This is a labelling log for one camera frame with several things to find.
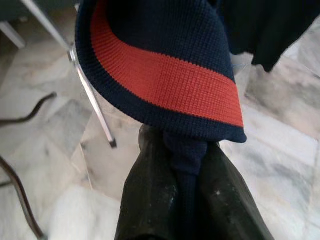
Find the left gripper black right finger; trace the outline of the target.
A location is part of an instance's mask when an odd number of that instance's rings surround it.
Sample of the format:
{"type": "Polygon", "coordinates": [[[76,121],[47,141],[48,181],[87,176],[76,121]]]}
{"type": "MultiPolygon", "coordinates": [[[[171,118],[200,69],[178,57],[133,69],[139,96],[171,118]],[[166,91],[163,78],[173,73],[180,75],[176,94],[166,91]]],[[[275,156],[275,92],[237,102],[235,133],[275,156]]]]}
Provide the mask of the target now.
{"type": "Polygon", "coordinates": [[[272,240],[241,173],[210,143],[198,177],[198,240],[272,240]]]}

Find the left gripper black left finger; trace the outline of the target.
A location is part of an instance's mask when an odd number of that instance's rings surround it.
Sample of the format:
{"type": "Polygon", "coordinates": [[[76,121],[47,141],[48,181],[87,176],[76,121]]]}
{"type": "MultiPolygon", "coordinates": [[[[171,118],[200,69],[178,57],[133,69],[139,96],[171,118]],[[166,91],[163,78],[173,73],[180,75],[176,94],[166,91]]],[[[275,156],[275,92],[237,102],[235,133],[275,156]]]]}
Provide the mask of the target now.
{"type": "Polygon", "coordinates": [[[142,125],[140,153],[124,183],[117,240],[180,240],[179,187],[163,132],[142,125]]]}

